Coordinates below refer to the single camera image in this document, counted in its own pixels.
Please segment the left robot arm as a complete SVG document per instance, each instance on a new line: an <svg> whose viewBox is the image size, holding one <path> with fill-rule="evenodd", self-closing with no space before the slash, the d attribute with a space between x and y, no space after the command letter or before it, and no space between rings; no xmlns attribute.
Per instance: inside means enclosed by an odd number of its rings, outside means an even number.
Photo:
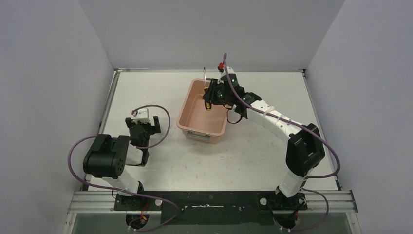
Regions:
<svg viewBox="0 0 413 234"><path fill-rule="evenodd" d="M144 197L140 181L134 179L125 166L144 167L149 159L150 136L161 133L159 117L153 117L154 124L148 118L126 118L130 135L112 137L98 134L83 160L86 174L101 178L112 187L120 188L116 203L123 208L141 210L149 205Z"/></svg>

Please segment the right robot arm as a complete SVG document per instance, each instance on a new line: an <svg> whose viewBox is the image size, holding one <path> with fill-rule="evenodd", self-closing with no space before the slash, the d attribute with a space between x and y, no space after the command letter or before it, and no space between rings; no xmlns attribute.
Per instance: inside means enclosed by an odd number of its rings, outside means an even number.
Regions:
<svg viewBox="0 0 413 234"><path fill-rule="evenodd" d="M222 75L220 79L207 79L202 98L208 106L231 107L242 118L260 124L286 144L287 173L276 188L274 201L281 209L292 205L306 178L325 157L318 127L287 119L257 94L246 92L234 73Z"/></svg>

